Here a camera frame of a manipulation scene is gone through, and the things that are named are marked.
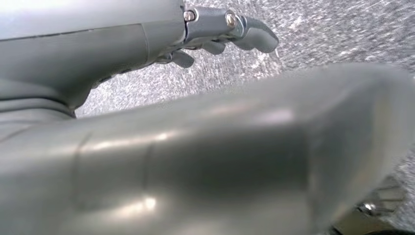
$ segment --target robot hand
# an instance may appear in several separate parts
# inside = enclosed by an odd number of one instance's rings
[[[278,37],[263,22],[237,15],[230,10],[194,7],[184,12],[186,26],[183,42],[160,56],[155,63],[174,62],[183,68],[193,65],[194,59],[182,49],[204,49],[218,55],[232,42],[243,50],[258,49],[270,53],[278,46]]]

